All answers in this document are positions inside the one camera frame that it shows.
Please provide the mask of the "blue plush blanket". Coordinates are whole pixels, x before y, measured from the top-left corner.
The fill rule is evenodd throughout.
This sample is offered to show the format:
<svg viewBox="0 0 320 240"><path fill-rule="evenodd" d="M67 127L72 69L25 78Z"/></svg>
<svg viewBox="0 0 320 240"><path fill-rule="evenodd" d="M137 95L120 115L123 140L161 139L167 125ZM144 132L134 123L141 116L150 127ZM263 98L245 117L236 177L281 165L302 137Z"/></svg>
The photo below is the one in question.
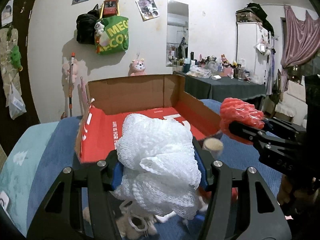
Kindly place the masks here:
<svg viewBox="0 0 320 240"><path fill-rule="evenodd" d="M74 152L80 117L60 122L31 126L18 140L1 171L1 191L9 197L9 214L17 230L26 236L35 212L63 168L75 170L81 165ZM219 159L229 167L244 170L257 168L269 188L276 195L281 174L259 162L259 153L222 135L224 145Z"/></svg>

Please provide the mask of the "wall mirror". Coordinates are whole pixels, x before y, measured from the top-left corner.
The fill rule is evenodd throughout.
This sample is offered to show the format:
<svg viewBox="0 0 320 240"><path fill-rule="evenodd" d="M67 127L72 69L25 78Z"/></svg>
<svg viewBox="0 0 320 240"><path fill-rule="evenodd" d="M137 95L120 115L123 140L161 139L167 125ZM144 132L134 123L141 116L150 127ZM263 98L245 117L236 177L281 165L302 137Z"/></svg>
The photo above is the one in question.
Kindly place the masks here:
<svg viewBox="0 0 320 240"><path fill-rule="evenodd" d="M166 66L182 66L188 57L189 7L169 0L167 10Z"/></svg>

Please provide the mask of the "pink plush toy on wall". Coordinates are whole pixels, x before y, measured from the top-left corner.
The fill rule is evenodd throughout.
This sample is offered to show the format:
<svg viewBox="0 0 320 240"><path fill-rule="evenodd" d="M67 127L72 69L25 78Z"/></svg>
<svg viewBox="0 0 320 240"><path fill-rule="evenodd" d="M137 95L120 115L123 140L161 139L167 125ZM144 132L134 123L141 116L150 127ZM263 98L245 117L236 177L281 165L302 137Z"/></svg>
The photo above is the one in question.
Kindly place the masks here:
<svg viewBox="0 0 320 240"><path fill-rule="evenodd" d="M133 60L129 68L129 76L146 75L144 60Z"/></svg>

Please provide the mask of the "white plastic bag hanging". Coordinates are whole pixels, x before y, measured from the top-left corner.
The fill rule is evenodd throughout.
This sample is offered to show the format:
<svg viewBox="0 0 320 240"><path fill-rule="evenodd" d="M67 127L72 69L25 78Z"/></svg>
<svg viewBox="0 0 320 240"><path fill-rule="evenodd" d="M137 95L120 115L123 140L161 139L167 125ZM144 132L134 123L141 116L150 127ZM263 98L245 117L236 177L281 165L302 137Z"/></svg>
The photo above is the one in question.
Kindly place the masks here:
<svg viewBox="0 0 320 240"><path fill-rule="evenodd" d="M8 96L9 114L12 120L27 112L25 104L18 90L13 83L10 84L10 92Z"/></svg>

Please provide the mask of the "photo poster on wall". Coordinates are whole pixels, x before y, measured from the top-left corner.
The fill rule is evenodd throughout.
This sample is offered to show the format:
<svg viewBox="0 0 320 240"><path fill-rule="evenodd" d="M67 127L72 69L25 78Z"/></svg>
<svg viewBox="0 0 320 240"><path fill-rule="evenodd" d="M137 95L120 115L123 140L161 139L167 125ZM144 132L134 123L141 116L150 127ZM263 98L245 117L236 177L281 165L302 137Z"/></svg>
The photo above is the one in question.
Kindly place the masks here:
<svg viewBox="0 0 320 240"><path fill-rule="evenodd" d="M154 0L137 0L136 5L143 21L159 17L159 10Z"/></svg>

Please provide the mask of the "white mesh bath loofah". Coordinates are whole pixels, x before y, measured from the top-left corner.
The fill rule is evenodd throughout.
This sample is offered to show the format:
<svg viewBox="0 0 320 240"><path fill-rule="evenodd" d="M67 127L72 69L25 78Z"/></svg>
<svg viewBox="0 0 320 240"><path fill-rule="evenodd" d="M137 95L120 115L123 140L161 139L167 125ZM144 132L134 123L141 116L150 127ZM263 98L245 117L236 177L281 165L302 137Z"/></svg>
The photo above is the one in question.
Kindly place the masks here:
<svg viewBox="0 0 320 240"><path fill-rule="evenodd" d="M132 113L124 119L116 150L124 169L113 195L122 200L123 214L195 217L201 172L189 129L174 119Z"/></svg>

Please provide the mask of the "green tote bag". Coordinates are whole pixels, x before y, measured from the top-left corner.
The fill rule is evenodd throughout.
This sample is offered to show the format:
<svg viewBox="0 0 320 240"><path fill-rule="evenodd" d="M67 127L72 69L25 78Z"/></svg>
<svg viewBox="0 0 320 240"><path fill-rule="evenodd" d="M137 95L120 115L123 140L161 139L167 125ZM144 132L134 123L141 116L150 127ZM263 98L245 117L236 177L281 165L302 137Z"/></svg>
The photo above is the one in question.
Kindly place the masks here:
<svg viewBox="0 0 320 240"><path fill-rule="evenodd" d="M100 55L122 53L129 48L129 19L118 13L103 17L103 6L100 18L95 24L95 48Z"/></svg>

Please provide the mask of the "black bag on wall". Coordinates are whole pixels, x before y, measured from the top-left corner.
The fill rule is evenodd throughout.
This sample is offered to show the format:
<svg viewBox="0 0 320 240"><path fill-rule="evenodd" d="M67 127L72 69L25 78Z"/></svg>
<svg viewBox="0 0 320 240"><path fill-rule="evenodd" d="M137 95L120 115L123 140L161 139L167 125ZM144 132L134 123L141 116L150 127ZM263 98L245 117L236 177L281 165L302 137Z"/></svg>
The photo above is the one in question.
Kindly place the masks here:
<svg viewBox="0 0 320 240"><path fill-rule="evenodd" d="M86 14L81 14L76 19L76 41L80 44L95 45L95 24L99 20L99 4Z"/></svg>

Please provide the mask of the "pink curtain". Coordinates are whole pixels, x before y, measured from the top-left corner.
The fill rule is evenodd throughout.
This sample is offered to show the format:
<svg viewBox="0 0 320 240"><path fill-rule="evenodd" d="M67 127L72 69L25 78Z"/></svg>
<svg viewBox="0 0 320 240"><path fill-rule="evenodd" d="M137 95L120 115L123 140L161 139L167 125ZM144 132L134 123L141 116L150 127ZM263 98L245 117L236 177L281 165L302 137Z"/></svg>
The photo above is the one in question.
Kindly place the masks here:
<svg viewBox="0 0 320 240"><path fill-rule="evenodd" d="M314 20L308 11L305 20L296 17L289 5L284 5L286 41L281 58L281 91L287 90L289 70L300 68L319 52L319 19Z"/></svg>

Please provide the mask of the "white wardrobe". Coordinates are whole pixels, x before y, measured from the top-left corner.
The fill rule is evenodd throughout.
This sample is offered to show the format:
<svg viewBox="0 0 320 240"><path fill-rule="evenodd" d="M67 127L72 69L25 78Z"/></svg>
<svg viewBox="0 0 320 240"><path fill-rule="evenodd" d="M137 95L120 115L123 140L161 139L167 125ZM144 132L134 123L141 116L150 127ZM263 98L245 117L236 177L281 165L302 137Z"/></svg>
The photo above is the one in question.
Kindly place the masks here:
<svg viewBox="0 0 320 240"><path fill-rule="evenodd" d="M273 37L260 23L237 24L236 61L259 84L265 84L268 79L272 47Z"/></svg>

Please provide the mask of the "red small bag on wall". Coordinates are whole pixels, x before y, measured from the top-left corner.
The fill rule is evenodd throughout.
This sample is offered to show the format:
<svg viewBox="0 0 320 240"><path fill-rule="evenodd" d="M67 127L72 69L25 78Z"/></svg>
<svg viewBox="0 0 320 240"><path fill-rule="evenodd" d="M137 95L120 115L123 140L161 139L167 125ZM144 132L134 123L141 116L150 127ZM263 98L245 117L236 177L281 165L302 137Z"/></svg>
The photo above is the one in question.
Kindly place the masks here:
<svg viewBox="0 0 320 240"><path fill-rule="evenodd" d="M118 0L104 0L103 17L114 16L118 13Z"/></svg>

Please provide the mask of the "white crochet flower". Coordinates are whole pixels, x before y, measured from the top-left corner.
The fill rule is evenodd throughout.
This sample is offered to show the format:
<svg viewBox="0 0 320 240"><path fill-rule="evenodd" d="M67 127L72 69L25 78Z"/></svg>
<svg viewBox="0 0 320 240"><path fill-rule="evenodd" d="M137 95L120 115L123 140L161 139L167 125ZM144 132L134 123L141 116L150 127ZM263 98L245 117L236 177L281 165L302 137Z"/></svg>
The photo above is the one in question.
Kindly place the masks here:
<svg viewBox="0 0 320 240"><path fill-rule="evenodd" d="M118 231L122 238L139 239L140 237L148 237L157 235L155 227L155 217L151 215L147 218L134 217L125 213L116 220Z"/></svg>

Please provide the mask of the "suitcase on wardrobe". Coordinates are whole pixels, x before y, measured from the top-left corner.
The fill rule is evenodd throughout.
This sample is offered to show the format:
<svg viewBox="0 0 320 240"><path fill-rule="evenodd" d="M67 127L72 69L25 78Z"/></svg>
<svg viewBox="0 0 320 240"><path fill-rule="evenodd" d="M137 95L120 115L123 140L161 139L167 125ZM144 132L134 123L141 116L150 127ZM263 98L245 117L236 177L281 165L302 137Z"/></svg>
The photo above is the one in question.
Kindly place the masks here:
<svg viewBox="0 0 320 240"><path fill-rule="evenodd" d="M236 21L242 22L260 22L263 21L253 12L252 9L241 9L236 11Z"/></svg>

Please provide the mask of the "cardboard box with red lining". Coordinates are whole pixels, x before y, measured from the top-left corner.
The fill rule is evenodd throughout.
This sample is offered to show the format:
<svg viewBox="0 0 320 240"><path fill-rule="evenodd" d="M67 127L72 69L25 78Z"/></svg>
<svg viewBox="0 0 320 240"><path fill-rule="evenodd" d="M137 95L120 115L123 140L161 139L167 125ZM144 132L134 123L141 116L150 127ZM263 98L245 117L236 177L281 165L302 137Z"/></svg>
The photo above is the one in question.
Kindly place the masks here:
<svg viewBox="0 0 320 240"><path fill-rule="evenodd" d="M82 164L105 159L116 149L125 117L139 113L174 119L198 141L221 137L220 116L186 93L181 75L141 75L90 81L88 106L76 137L75 152Z"/></svg>

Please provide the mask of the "red mesh bath loofah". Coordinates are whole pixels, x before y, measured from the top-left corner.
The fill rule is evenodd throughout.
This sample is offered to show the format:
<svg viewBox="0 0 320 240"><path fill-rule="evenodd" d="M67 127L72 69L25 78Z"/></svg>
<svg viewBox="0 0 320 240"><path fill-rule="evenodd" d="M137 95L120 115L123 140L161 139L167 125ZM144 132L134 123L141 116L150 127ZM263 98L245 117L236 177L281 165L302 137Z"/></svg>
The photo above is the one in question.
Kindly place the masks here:
<svg viewBox="0 0 320 240"><path fill-rule="evenodd" d="M253 104L244 102L237 98L225 98L220 106L220 129L229 138L247 145L253 145L247 139L233 135L229 130L229 124L237 121L244 125L262 129L264 127L264 114L255 108Z"/></svg>

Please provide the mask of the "clear jar with gold beads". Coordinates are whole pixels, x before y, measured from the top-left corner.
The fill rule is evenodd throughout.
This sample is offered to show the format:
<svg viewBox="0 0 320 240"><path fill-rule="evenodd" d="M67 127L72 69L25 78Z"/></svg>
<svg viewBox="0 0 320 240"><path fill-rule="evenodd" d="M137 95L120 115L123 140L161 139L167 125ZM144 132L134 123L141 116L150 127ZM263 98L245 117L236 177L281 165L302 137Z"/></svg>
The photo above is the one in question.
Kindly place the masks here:
<svg viewBox="0 0 320 240"><path fill-rule="evenodd" d="M216 138L207 138L203 142L202 148L211 153L213 158L217 159L223 152L223 143Z"/></svg>

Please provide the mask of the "table with dark green cloth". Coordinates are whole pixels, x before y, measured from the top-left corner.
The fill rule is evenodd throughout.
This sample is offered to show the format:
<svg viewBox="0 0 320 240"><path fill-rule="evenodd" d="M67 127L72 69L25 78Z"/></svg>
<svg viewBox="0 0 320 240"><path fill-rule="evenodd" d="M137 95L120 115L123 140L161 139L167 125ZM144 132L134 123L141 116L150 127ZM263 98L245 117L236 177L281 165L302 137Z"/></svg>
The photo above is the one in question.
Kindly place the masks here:
<svg viewBox="0 0 320 240"><path fill-rule="evenodd" d="M218 80L188 76L182 72L174 74L185 77L185 92L197 99L212 99L223 102L225 98L238 98L243 101L264 98L265 86L255 83L222 77Z"/></svg>

